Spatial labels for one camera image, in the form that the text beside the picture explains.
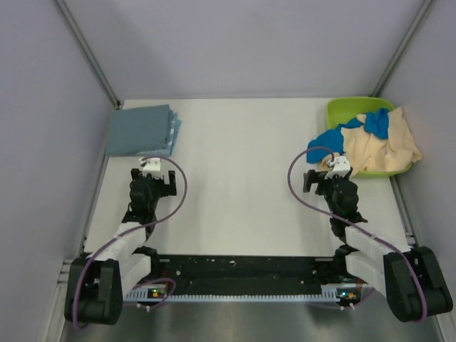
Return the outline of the grey-blue t shirt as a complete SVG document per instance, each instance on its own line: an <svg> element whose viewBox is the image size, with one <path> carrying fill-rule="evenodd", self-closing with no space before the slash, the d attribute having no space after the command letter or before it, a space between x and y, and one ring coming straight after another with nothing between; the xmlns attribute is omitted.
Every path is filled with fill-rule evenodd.
<svg viewBox="0 0 456 342"><path fill-rule="evenodd" d="M110 123L106 155L138 155L166 148L174 119L175 113L169 105L115 111Z"/></svg>

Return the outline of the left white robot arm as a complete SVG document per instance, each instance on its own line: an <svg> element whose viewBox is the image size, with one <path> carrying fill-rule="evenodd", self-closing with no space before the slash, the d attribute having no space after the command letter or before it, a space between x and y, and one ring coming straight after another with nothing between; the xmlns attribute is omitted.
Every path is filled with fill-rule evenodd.
<svg viewBox="0 0 456 342"><path fill-rule="evenodd" d="M168 172L168 180L138 168L130 175L129 202L113 237L71 262L64 317L76 327L117 323L133 288L142 279L151 283L161 276L160 263L143 244L155 229L159 200L177 195L175 172Z"/></svg>

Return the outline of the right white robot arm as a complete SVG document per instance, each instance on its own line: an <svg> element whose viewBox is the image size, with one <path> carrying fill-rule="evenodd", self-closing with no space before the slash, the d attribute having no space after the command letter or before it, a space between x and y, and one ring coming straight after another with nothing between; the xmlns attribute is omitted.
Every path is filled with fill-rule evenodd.
<svg viewBox="0 0 456 342"><path fill-rule="evenodd" d="M358 187L348 177L325 172L304 174L303 191L322 196L330 212L331 230L342 241L335 253L333 275L342 282L362 279L384 295L402 322L448 313L453 300L434 252L411 247L375 233L358 211Z"/></svg>

